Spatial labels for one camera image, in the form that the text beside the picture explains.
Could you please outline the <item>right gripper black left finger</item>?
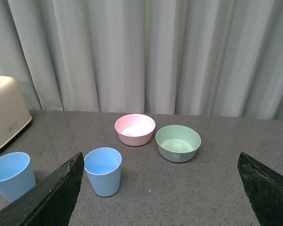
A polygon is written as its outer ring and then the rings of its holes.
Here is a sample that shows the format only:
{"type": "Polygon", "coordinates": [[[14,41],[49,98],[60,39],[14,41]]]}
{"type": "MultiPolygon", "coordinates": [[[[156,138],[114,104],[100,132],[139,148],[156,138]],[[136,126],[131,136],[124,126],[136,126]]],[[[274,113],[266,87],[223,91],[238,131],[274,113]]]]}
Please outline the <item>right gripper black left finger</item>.
{"type": "Polygon", "coordinates": [[[16,201],[0,210],[0,226],[67,226],[81,189],[78,152],[16,201]]]}

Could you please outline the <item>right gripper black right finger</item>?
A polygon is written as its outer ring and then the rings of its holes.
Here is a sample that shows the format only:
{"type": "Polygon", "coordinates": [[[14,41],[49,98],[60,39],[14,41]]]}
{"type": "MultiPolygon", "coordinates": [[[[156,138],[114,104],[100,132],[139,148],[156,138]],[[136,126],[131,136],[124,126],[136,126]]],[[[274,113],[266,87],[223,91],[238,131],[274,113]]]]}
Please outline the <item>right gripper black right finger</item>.
{"type": "Polygon", "coordinates": [[[259,224],[283,226],[283,176],[246,153],[237,167],[259,224]]]}

